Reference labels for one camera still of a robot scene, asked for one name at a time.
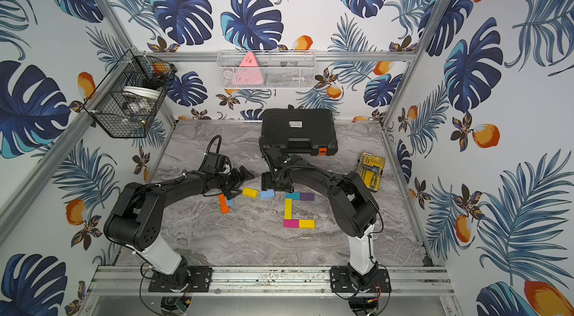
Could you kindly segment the magenta block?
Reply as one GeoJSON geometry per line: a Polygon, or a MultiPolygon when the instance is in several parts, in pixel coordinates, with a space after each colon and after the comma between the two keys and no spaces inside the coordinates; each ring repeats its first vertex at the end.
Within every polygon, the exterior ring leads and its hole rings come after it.
{"type": "Polygon", "coordinates": [[[299,229],[300,220],[284,220],[283,226],[287,229],[299,229]]]}

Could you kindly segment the orange block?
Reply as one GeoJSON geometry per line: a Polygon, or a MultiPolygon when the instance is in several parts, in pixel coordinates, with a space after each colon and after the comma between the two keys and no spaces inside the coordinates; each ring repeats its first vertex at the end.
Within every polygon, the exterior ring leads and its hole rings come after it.
{"type": "Polygon", "coordinates": [[[220,205],[220,209],[221,209],[221,213],[222,214],[227,214],[230,212],[230,208],[227,205],[227,198],[223,195],[220,194],[218,196],[218,201],[219,201],[219,205],[220,205]]]}

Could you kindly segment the small yellow block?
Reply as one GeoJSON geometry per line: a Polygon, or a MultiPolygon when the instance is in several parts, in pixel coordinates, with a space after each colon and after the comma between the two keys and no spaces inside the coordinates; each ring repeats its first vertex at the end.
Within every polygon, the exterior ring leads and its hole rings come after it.
{"type": "Polygon", "coordinates": [[[257,196],[259,195],[259,192],[258,192],[258,190],[254,190],[252,188],[245,187],[242,191],[242,194],[244,196],[249,197],[249,198],[256,199],[257,196]]]}

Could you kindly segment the long yellow block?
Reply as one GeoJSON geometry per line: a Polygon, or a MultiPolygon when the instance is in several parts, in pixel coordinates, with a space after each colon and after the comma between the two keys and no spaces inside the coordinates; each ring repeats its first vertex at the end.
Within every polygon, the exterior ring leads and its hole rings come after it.
{"type": "Polygon", "coordinates": [[[292,219],[292,199],[285,200],[285,208],[284,208],[284,220],[291,220],[292,219]]]}

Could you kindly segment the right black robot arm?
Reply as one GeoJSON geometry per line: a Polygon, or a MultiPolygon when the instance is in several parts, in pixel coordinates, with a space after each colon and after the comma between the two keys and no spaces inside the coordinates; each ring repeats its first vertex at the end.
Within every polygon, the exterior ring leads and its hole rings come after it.
{"type": "Polygon", "coordinates": [[[292,193],[300,184],[326,196],[336,224],[348,236],[349,268],[362,277],[376,271],[372,235],[380,209],[361,177],[321,169],[277,147],[263,149],[262,156],[269,168],[262,174],[262,189],[292,193]]]}

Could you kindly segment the pink triangle object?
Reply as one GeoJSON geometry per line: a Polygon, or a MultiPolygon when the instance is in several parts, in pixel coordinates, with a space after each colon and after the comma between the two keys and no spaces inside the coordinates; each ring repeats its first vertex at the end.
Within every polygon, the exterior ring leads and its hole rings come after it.
{"type": "Polygon", "coordinates": [[[239,67],[233,70],[232,83],[236,86],[258,86],[263,85],[265,80],[257,62],[257,58],[252,51],[249,51],[239,67]]]}

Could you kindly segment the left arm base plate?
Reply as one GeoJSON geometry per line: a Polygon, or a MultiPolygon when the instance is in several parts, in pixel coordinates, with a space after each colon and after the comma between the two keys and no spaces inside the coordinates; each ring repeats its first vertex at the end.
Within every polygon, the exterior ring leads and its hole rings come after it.
{"type": "Polygon", "coordinates": [[[151,293],[207,293],[209,291],[213,269],[204,266],[179,268],[173,275],[154,271],[149,283],[151,293]]]}

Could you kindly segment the purple block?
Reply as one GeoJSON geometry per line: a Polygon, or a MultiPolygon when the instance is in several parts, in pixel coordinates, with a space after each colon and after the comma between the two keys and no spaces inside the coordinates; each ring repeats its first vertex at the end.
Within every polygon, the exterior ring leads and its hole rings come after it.
{"type": "Polygon", "coordinates": [[[300,201],[314,201],[315,194],[314,193],[300,193],[299,196],[300,201]]]}

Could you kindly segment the clear mesh wall shelf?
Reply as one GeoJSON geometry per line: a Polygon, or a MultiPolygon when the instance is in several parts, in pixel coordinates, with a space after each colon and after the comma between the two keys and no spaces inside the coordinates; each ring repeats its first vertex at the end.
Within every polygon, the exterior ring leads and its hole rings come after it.
{"type": "Polygon", "coordinates": [[[249,51],[229,50],[218,53],[223,86],[232,89],[304,89],[315,85],[316,55],[314,51],[253,51],[264,77],[258,86],[236,86],[233,70],[239,67],[249,51]]]}

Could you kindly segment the white coil in basket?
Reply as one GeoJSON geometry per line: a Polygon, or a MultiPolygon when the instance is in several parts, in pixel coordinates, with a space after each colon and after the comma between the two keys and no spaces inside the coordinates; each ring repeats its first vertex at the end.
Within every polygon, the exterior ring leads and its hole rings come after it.
{"type": "Polygon", "coordinates": [[[150,100],[158,100],[158,98],[161,95],[161,93],[157,90],[151,90],[148,88],[133,87],[133,86],[125,86],[123,92],[128,93],[131,96],[137,96],[150,100]]]}

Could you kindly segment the black plastic tool case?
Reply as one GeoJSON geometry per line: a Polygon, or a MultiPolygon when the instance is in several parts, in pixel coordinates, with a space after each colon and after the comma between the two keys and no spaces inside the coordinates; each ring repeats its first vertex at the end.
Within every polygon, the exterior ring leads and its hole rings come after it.
{"type": "Polygon", "coordinates": [[[267,109],[261,115],[264,150],[331,156],[339,151],[334,116],[328,109],[267,109]]]}

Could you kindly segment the yellow screwdriver bit set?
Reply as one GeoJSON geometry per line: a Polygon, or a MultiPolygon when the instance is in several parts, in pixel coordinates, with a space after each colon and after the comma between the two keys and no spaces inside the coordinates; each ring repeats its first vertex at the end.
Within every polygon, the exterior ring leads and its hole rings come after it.
{"type": "Polygon", "coordinates": [[[369,152],[361,153],[358,159],[357,174],[369,190],[379,191],[385,165],[385,158],[369,152]]]}

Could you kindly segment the aluminium front rail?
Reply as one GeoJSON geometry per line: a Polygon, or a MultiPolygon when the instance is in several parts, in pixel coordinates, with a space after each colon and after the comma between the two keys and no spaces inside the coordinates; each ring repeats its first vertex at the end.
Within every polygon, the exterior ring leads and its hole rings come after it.
{"type": "MultiPolygon", "coordinates": [[[[357,293],[344,267],[195,267],[191,285],[172,291],[143,277],[140,268],[100,267],[88,286],[103,296],[350,297],[357,293]]],[[[445,268],[382,267],[363,296],[452,297],[445,268]]]]}

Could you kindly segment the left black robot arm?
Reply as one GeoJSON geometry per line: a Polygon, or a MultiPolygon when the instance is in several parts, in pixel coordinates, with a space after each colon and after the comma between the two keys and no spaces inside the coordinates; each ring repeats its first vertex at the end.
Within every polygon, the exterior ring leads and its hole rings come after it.
{"type": "Polygon", "coordinates": [[[152,184],[127,184],[120,192],[104,225],[106,238],[129,248],[145,260],[157,274],[175,283],[186,278],[187,262],[161,235],[164,210],[190,196],[221,191],[227,199],[241,193],[240,187],[255,176],[245,167],[229,173],[183,171],[182,175],[152,184]]]}

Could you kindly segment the teal block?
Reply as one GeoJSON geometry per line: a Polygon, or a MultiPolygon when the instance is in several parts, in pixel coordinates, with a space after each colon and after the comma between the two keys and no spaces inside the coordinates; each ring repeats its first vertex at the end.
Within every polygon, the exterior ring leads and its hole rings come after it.
{"type": "Polygon", "coordinates": [[[286,199],[300,200],[300,193],[286,193],[286,199]]]}

